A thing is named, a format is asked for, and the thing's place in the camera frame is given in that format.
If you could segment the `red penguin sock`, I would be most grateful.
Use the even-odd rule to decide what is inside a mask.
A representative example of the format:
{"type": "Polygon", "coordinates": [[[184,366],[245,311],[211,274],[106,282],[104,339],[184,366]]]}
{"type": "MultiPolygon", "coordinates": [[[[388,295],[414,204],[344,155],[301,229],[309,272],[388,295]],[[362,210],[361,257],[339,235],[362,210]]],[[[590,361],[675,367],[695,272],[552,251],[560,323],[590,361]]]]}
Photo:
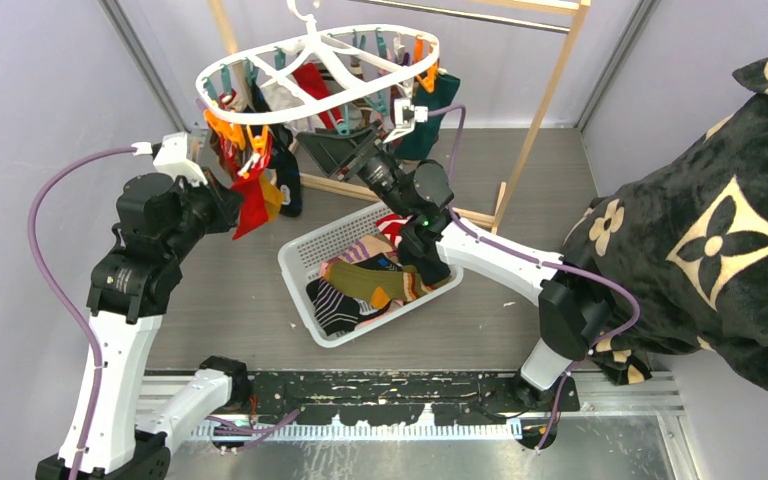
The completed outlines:
{"type": "Polygon", "coordinates": [[[278,211],[268,202],[265,195],[272,188],[269,180],[263,177],[270,159],[269,153],[253,153],[232,184],[231,189],[243,197],[238,225],[232,236],[233,240],[243,237],[263,224],[271,223],[277,216],[278,211]]]}

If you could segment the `mustard yellow brown-cuffed sock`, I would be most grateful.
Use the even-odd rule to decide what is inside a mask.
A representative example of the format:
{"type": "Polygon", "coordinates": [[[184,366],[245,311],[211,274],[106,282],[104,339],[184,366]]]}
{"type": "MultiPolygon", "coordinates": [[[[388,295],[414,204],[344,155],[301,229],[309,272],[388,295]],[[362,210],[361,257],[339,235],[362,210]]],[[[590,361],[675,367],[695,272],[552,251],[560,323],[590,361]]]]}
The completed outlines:
{"type": "Polygon", "coordinates": [[[261,191],[266,212],[266,222],[273,222],[280,214],[284,202],[283,192],[272,183],[267,175],[260,177],[261,191]]]}

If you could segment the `orange clip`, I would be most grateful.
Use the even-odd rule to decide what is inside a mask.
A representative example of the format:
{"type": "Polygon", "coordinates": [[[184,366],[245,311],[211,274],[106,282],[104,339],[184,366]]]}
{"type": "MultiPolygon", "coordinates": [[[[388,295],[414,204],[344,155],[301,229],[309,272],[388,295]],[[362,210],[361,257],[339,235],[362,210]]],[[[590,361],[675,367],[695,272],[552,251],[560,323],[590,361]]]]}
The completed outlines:
{"type": "Polygon", "coordinates": [[[217,117],[209,108],[203,111],[204,119],[207,125],[219,136],[226,138],[229,122],[217,117]]]}
{"type": "Polygon", "coordinates": [[[227,127],[226,138],[236,149],[245,150],[247,148],[247,139],[241,125],[230,123],[227,127]]]}
{"type": "Polygon", "coordinates": [[[245,134],[246,147],[240,150],[243,153],[243,158],[237,174],[239,177],[249,178],[262,172],[269,165],[272,139],[267,125],[245,125],[243,133],[245,134]]]}

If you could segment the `white oval clip hanger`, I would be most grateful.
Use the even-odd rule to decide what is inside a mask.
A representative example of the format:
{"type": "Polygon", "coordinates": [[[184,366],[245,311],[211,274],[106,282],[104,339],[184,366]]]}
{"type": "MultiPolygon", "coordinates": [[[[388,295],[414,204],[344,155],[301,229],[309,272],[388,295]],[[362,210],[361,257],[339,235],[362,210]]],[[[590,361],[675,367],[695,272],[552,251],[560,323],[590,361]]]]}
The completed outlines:
{"type": "MultiPolygon", "coordinates": [[[[300,22],[303,25],[303,32],[295,37],[302,36],[306,32],[304,23],[300,22]]],[[[320,31],[328,30],[320,28],[317,19],[316,26],[320,31]]],[[[381,30],[353,32],[341,35],[338,39],[363,52],[385,57],[399,66],[414,64],[414,50],[420,49],[423,53],[428,53],[430,50],[430,45],[426,41],[381,30]]],[[[210,76],[203,75],[204,69],[196,76],[195,90],[205,109],[208,108],[210,101],[224,112],[244,114],[274,113],[300,105],[300,100],[282,85],[269,82],[263,70],[249,62],[243,63],[242,68],[247,79],[245,82],[238,79],[236,71],[229,65],[222,66],[219,71],[210,76]]],[[[335,79],[333,69],[325,66],[316,56],[306,58],[287,79],[317,100],[334,97],[345,90],[335,79]]],[[[334,128],[341,133],[346,133],[349,128],[374,118],[393,120],[391,109],[396,99],[408,98],[413,102],[414,91],[418,86],[424,87],[431,93],[435,89],[435,81],[436,78],[432,79],[428,86],[414,84],[410,95],[403,94],[398,86],[392,86],[358,98],[351,103],[322,111],[316,116],[274,124],[295,125],[310,121],[320,127],[334,128]]]]}

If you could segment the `olive green sock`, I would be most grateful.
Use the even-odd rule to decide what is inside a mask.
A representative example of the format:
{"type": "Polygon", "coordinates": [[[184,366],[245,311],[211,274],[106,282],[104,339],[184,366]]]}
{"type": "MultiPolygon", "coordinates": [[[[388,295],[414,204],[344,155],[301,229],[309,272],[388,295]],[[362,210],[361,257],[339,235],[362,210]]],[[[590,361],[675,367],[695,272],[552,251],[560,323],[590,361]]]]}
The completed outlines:
{"type": "Polygon", "coordinates": [[[416,271],[370,270],[342,260],[327,266],[322,277],[344,295],[375,308],[394,300],[410,303],[433,291],[416,271]]]}

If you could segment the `red snowflake sock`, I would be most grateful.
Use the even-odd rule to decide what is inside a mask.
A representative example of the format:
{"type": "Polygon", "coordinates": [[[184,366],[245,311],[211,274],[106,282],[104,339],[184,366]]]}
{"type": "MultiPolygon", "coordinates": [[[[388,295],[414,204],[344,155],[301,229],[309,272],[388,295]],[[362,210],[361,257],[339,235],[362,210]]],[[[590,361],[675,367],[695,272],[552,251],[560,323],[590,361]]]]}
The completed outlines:
{"type": "Polygon", "coordinates": [[[231,181],[235,181],[238,178],[239,172],[237,146],[232,141],[219,136],[217,140],[217,148],[219,150],[218,156],[220,166],[228,174],[231,181]]]}

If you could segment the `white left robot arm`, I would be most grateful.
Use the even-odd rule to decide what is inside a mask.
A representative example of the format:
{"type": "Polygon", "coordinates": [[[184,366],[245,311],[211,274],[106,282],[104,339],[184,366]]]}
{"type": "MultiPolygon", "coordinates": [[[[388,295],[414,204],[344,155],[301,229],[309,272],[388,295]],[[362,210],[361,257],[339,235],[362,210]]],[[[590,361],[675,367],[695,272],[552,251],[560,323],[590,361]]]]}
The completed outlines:
{"type": "Polygon", "coordinates": [[[211,356],[157,410],[137,411],[183,260],[204,236],[234,229],[242,203],[211,175],[150,173],[125,184],[115,245],[91,274],[92,343],[72,426],[60,450],[38,463],[37,478],[162,479],[174,452],[210,414],[248,406],[253,387],[246,365],[211,356]]]}

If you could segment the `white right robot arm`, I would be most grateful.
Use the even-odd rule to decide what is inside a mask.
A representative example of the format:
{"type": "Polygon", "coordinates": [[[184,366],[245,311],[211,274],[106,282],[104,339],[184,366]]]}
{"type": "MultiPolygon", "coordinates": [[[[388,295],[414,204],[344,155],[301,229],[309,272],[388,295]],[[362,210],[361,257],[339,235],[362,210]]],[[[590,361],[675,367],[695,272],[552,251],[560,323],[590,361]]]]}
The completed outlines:
{"type": "Polygon", "coordinates": [[[323,173],[362,181],[405,219],[399,258],[417,267],[425,284],[457,266],[512,289],[537,307],[540,338],[521,365],[514,390],[527,410],[550,402],[561,378],[596,343],[615,305],[592,259],[528,249],[470,223],[449,206],[454,193],[444,166],[426,159],[404,168],[373,126],[347,135],[302,132],[297,142],[323,173]]]}

